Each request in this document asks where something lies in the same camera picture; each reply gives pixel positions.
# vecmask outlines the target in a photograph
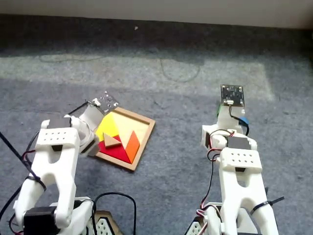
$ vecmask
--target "black wire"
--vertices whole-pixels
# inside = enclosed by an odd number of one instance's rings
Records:
[[[36,136],[39,134],[39,131],[33,136],[33,138],[31,139],[31,141],[29,142],[26,151],[28,151],[31,148],[32,143],[34,142]],[[2,132],[0,132],[0,138],[3,140],[3,142],[9,147],[9,149],[15,154],[15,156],[18,157],[18,159],[23,163],[23,165],[27,168],[27,170],[34,176],[34,179],[37,182],[41,182],[43,184],[43,182],[40,180],[40,178],[32,171],[31,169],[31,164],[26,163],[22,160],[21,155],[18,153],[18,151],[12,146],[12,144],[8,141],[8,139],[2,134]],[[0,211],[0,221],[3,217],[4,212],[6,211],[6,209],[9,207],[9,205],[12,203],[12,201],[14,200],[14,198],[20,193],[22,188],[22,184],[19,186],[19,188],[14,192],[14,194],[9,198],[9,200],[5,203],[5,205],[3,206],[3,208]]]
[[[103,197],[103,196],[107,196],[107,195],[120,195],[123,197],[127,197],[129,199],[131,199],[131,201],[134,204],[134,229],[133,229],[133,235],[136,235],[136,218],[137,218],[137,206],[136,206],[136,201],[129,195],[121,193],[121,192],[105,192],[100,194],[99,196],[96,197],[96,199],[94,200],[93,203],[93,207],[92,207],[92,226],[93,226],[93,230],[94,230],[94,234],[97,235],[97,227],[96,227],[96,222],[95,222],[95,212],[97,210],[97,201]]]
[[[214,159],[214,157],[216,156],[216,154],[213,156],[213,158],[212,159],[210,159],[210,157],[209,157],[209,155],[210,155],[210,150],[207,152],[207,154],[206,154],[206,157],[208,158],[208,160],[210,161],[210,162],[213,162],[213,159]]]
[[[8,141],[8,139],[2,134],[0,131],[0,138],[3,140],[3,142],[9,147],[9,149],[17,156],[17,158],[21,161],[21,163],[26,167],[26,169],[31,173],[36,180],[36,182],[40,183],[41,185],[44,183],[40,180],[40,177],[38,177],[33,170],[31,169],[30,165],[28,165],[26,162],[23,161],[22,156],[18,153],[18,151],[12,146],[12,144]]]
[[[242,119],[240,119],[240,118],[238,118],[238,117],[233,116],[233,115],[231,114],[231,107],[232,107],[232,106],[229,107],[229,115],[230,115],[233,119],[239,121],[239,125],[243,125],[244,127],[246,127],[246,134],[245,134],[245,135],[248,136],[248,134],[249,134],[249,125],[248,125],[248,123],[246,123],[244,120],[242,120]]]
[[[83,203],[83,202],[86,202],[86,201],[90,201],[90,202],[92,202],[92,205],[94,204],[94,201],[92,200],[92,199],[85,199],[85,200],[83,200],[83,201],[81,201],[81,203]]]
[[[10,228],[10,230],[11,230],[12,233],[14,233],[14,234],[20,234],[20,232],[22,232],[22,231],[16,232],[16,231],[14,231],[13,228],[12,228],[12,224],[13,224],[12,221],[13,221],[14,218],[15,218],[15,214],[13,214],[12,217],[10,218],[10,220],[9,220],[9,228]]]
[[[68,113],[68,115],[72,115],[72,114],[75,113],[77,110],[83,108],[83,107],[84,107],[85,105],[87,105],[87,104],[88,104],[88,101],[86,101],[86,102],[83,103],[81,106],[77,107],[76,109],[70,111],[70,112]]]
[[[218,156],[219,155],[219,153],[217,153],[217,154],[215,154],[213,157],[212,157],[212,171],[211,171],[211,177],[210,177],[210,183],[209,183],[209,189],[207,190],[207,193],[206,193],[206,195],[205,195],[205,197],[203,198],[203,199],[205,199],[205,198],[207,198],[208,197],[208,195],[209,195],[209,192],[210,192],[210,190],[211,190],[211,185],[212,185],[212,178],[213,178],[213,170],[214,170],[214,158],[216,157],[216,156]]]
[[[6,209],[9,207],[9,205],[11,204],[11,202],[14,200],[14,198],[20,193],[22,188],[22,184],[21,186],[15,191],[15,193],[9,198],[9,200],[5,203],[5,205],[3,206],[3,208],[0,211],[0,221],[3,217],[4,212],[6,211]]]

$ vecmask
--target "white bracket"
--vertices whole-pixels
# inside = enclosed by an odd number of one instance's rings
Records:
[[[32,170],[46,186],[56,183],[59,190],[55,213],[55,224],[58,228],[66,228],[71,221],[76,193],[74,177],[79,142],[75,128],[41,129],[35,147]],[[62,151],[54,152],[52,145],[62,145]],[[25,180],[19,198],[14,204],[18,224],[23,224],[24,213],[35,206],[43,192],[44,189],[40,184],[30,179]]]
[[[186,232],[186,235],[198,235],[198,233],[200,232],[201,228],[202,227],[201,227],[200,223],[197,222],[197,221],[194,221],[194,222],[191,223],[188,231]],[[207,229],[206,229],[206,230],[204,230],[203,235],[207,235],[207,234],[208,233],[207,233]]]
[[[221,229],[223,228],[225,235],[237,235],[236,219],[239,209],[246,208],[251,211],[258,204],[267,201],[260,157],[255,150],[224,148],[218,162],[220,162],[219,175],[223,200]],[[237,167],[245,168],[245,171],[236,172]],[[245,181],[246,185],[239,185],[239,179]],[[262,234],[278,235],[276,220],[270,205],[260,207],[253,214],[253,218]]]
[[[92,221],[90,220],[87,224],[88,235],[94,235],[94,230],[92,226]],[[106,219],[99,219],[96,224],[97,234],[98,235],[113,235],[113,231],[111,231],[110,226]],[[87,235],[87,231],[85,230],[80,235]]]

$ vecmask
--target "robotic arm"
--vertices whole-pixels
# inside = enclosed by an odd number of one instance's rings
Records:
[[[100,100],[87,101],[84,106],[87,108],[78,118],[69,114],[41,124],[31,168],[45,187],[57,185],[59,199],[49,207],[34,207],[45,188],[31,174],[28,176],[14,204],[16,220],[25,235],[74,235],[86,229],[92,201],[88,197],[75,198],[78,155],[98,152],[99,139],[94,132],[118,102],[105,93]]]
[[[217,123],[202,126],[201,144],[208,149],[212,167],[219,165],[222,202],[204,204],[207,193],[197,210],[200,221],[194,221],[186,234],[278,235],[257,143],[247,137],[243,87],[222,85],[221,97]],[[242,125],[247,128],[245,135]]]

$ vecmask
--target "yellow triangle piece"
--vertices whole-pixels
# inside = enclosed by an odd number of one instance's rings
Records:
[[[100,141],[104,140],[103,133],[105,133],[111,137],[118,135],[118,129],[115,125],[112,113],[109,113],[108,115],[106,115],[102,119],[102,121],[101,121],[101,123],[100,123],[100,125],[96,131],[96,135],[99,137]]]

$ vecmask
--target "red triangle piece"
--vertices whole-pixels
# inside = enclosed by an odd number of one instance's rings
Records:
[[[119,138],[119,136],[114,136],[114,139],[121,142],[121,139]],[[100,148],[101,153],[107,154],[107,155],[114,157],[116,159],[119,159],[123,162],[131,163],[123,145],[106,148],[104,141],[101,141],[101,142],[99,142],[98,146]]]

